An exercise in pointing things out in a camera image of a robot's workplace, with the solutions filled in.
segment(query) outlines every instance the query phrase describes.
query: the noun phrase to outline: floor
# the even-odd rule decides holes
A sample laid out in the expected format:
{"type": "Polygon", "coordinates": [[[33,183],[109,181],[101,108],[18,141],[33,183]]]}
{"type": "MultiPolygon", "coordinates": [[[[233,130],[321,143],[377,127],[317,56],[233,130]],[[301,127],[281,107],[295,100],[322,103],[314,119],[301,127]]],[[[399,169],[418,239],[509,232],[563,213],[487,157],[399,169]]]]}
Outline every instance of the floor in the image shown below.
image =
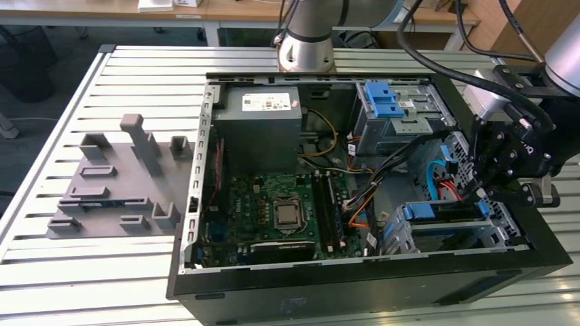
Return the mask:
{"type": "MultiPolygon", "coordinates": [[[[91,65],[102,44],[151,45],[151,46],[206,46],[197,38],[197,29],[110,28],[91,27],[90,37],[81,39],[73,27],[45,29],[59,57],[50,67],[55,83],[55,94],[41,103],[21,103],[0,86],[0,112],[9,118],[49,117],[59,119],[77,91],[85,73],[91,65]]],[[[43,148],[55,122],[51,120],[15,120],[21,130],[18,139],[0,137],[0,191],[15,192],[27,175],[30,167],[43,148]]],[[[10,197],[0,196],[0,215],[10,197]]]]}

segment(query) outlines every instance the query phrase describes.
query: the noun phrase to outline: black power cable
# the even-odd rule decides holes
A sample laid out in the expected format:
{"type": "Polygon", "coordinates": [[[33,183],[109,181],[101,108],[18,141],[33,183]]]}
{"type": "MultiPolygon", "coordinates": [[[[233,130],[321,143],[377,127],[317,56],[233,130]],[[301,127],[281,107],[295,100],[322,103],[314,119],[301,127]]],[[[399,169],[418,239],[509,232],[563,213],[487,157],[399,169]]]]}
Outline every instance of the black power cable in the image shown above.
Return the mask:
{"type": "Polygon", "coordinates": [[[401,23],[399,29],[398,29],[398,42],[402,48],[406,50],[407,54],[427,68],[430,68],[437,73],[447,76],[451,79],[458,80],[459,82],[463,82],[466,84],[470,84],[473,86],[477,86],[478,88],[482,88],[503,97],[506,97],[519,110],[519,112],[523,115],[530,115],[533,118],[537,119],[539,123],[539,129],[545,132],[549,132],[554,129],[554,123],[550,115],[545,112],[545,110],[541,109],[541,107],[534,104],[530,99],[523,96],[519,92],[515,92],[510,88],[499,85],[498,83],[494,83],[493,81],[489,81],[487,79],[475,77],[473,75],[469,75],[467,73],[462,73],[459,71],[455,71],[454,69],[450,69],[445,67],[443,65],[438,64],[435,61],[430,60],[423,54],[419,53],[419,51],[410,45],[410,43],[406,40],[405,31],[407,28],[407,24],[410,23],[410,20],[413,16],[415,15],[415,12],[418,11],[418,8],[421,4],[423,3],[423,0],[418,0],[418,2],[414,4],[411,11],[407,13],[406,18],[403,19],[403,22],[401,23]]]}
{"type": "Polygon", "coordinates": [[[501,53],[498,51],[487,51],[477,48],[477,46],[470,42],[469,33],[466,32],[466,25],[463,24],[461,0],[455,1],[455,14],[458,15],[458,27],[461,28],[463,43],[466,44],[466,46],[473,52],[478,54],[483,54],[485,56],[493,56],[495,58],[510,58],[518,60],[537,61],[537,59],[534,59],[534,57],[529,56],[527,54],[501,53]]]}
{"type": "Polygon", "coordinates": [[[545,62],[545,56],[541,54],[537,46],[534,45],[533,41],[529,39],[529,36],[525,33],[523,26],[519,24],[517,16],[514,15],[514,12],[511,12],[506,0],[501,0],[501,6],[502,6],[502,10],[505,11],[506,18],[509,19],[510,25],[517,31],[518,37],[522,43],[525,44],[526,48],[529,49],[529,52],[533,54],[535,61],[541,63],[545,62]]]}
{"type": "Polygon", "coordinates": [[[518,35],[523,34],[525,33],[523,26],[519,24],[517,16],[514,15],[514,12],[511,12],[506,0],[501,0],[501,6],[502,6],[502,10],[505,11],[506,18],[509,19],[510,25],[514,27],[514,30],[517,31],[518,35]]]}
{"type": "Polygon", "coordinates": [[[282,0],[282,3],[281,3],[281,14],[279,14],[279,27],[277,28],[277,32],[274,33],[274,38],[273,38],[271,46],[274,46],[274,40],[275,40],[278,34],[281,33],[281,30],[282,30],[282,23],[283,23],[282,15],[285,13],[285,6],[286,6],[286,4],[287,4],[287,0],[282,0]]]}
{"type": "Polygon", "coordinates": [[[277,29],[277,32],[274,33],[274,38],[273,38],[273,43],[271,46],[275,45],[275,40],[277,40],[277,36],[281,34],[281,31],[291,25],[293,22],[293,18],[294,18],[294,14],[297,12],[297,8],[299,7],[299,0],[294,0],[293,3],[290,4],[290,8],[287,13],[285,14],[285,17],[282,17],[282,13],[285,12],[285,5],[286,5],[286,0],[282,0],[282,5],[281,5],[281,15],[279,15],[279,26],[277,29]]]}

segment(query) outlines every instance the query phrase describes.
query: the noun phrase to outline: white box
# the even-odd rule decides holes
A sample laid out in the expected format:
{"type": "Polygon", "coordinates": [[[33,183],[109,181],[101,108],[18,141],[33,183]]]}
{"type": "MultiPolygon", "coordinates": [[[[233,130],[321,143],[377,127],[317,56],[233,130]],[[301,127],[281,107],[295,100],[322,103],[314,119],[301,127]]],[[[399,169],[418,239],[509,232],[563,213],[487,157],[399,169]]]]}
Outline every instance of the white box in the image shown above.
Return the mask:
{"type": "Polygon", "coordinates": [[[175,5],[185,5],[187,7],[198,7],[203,0],[174,0],[175,5]]]}
{"type": "Polygon", "coordinates": [[[139,0],[139,12],[169,12],[174,10],[173,0],[139,0]]]}

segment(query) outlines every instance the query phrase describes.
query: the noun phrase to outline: yellow wire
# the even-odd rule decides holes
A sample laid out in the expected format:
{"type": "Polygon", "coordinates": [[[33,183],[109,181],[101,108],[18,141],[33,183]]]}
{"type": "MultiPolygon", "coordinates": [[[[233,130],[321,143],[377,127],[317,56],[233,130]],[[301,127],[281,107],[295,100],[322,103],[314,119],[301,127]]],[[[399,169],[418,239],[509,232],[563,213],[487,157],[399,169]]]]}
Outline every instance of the yellow wire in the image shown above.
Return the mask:
{"type": "Polygon", "coordinates": [[[371,196],[367,198],[367,200],[365,201],[365,203],[362,204],[362,207],[359,207],[359,209],[357,210],[354,216],[351,217],[350,220],[350,226],[355,226],[355,227],[369,227],[369,225],[366,225],[365,223],[355,223],[357,217],[359,216],[359,214],[362,213],[365,207],[367,206],[367,204],[370,203],[373,197],[375,196],[375,194],[378,193],[378,189],[375,189],[375,191],[373,192],[371,196]]]}
{"type": "Polygon", "coordinates": [[[333,146],[330,147],[330,149],[327,149],[326,151],[322,151],[319,153],[306,153],[306,154],[301,154],[302,158],[314,158],[317,156],[323,156],[325,154],[330,153],[335,147],[337,147],[337,143],[339,142],[339,136],[337,135],[337,129],[335,126],[333,125],[333,123],[329,121],[329,119],[322,115],[321,112],[318,112],[315,109],[309,109],[309,111],[313,111],[323,120],[325,122],[327,122],[330,128],[333,129],[333,135],[335,137],[335,140],[333,142],[333,146]]]}

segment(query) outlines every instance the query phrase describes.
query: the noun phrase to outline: label sticker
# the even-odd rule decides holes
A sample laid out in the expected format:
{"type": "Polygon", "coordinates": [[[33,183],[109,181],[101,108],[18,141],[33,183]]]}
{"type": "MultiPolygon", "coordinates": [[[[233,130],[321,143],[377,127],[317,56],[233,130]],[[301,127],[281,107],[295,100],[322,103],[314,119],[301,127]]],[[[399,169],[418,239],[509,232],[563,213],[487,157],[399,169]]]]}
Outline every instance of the label sticker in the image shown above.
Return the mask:
{"type": "Polygon", "coordinates": [[[202,19],[202,16],[201,15],[175,15],[175,18],[202,19]]]}
{"type": "Polygon", "coordinates": [[[402,107],[415,107],[414,101],[399,101],[402,107]]]}
{"type": "Polygon", "coordinates": [[[349,155],[357,156],[357,145],[349,144],[349,155]]]}
{"type": "Polygon", "coordinates": [[[246,94],[242,98],[243,111],[289,111],[291,110],[291,94],[246,94]]]}
{"type": "Polygon", "coordinates": [[[371,232],[367,234],[367,243],[373,246],[373,248],[378,247],[378,239],[374,237],[371,232]]]}

